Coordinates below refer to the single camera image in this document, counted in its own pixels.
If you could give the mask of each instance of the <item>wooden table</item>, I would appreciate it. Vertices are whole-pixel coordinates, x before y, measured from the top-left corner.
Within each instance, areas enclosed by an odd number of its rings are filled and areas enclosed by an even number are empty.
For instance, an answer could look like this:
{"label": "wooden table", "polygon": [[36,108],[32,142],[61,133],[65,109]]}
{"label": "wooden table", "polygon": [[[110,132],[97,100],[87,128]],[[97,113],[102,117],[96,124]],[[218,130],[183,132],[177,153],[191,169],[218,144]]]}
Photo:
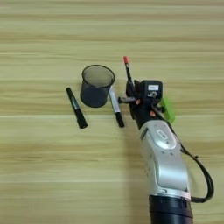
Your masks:
{"label": "wooden table", "polygon": [[[195,224],[224,220],[224,2],[221,0],[0,1],[1,224],[149,223],[138,130],[127,106],[119,129],[110,102],[88,108],[81,71],[110,67],[124,95],[134,78],[158,79],[189,151],[211,172],[214,198],[192,205]],[[66,87],[87,118],[79,129]],[[204,178],[185,160],[192,193]]]}

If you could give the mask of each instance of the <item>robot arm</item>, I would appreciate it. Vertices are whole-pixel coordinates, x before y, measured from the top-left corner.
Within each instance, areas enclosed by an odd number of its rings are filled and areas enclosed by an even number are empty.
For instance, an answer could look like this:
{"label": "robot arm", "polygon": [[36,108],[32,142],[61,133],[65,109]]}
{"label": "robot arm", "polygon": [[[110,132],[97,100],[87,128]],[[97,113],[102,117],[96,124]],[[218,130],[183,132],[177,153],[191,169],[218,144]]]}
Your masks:
{"label": "robot arm", "polygon": [[[163,83],[159,80],[135,80],[130,76],[129,62],[124,57],[128,76],[126,98],[132,118],[140,129],[142,154],[149,180],[151,224],[193,224],[191,201],[206,202],[214,195],[214,183],[207,169],[179,141],[172,126],[161,116],[159,107]],[[181,153],[190,156],[202,170],[207,182],[205,198],[191,197],[188,173]]]}

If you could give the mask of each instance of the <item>black mesh pen holder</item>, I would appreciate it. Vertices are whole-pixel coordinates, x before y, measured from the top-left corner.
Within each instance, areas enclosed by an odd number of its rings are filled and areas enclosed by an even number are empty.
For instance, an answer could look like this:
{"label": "black mesh pen holder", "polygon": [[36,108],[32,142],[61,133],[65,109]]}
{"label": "black mesh pen holder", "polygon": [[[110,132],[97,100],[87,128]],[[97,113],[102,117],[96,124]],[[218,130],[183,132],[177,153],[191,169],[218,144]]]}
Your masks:
{"label": "black mesh pen holder", "polygon": [[114,73],[105,66],[87,66],[82,71],[80,98],[91,108],[103,106],[108,99],[109,89],[115,82]]}

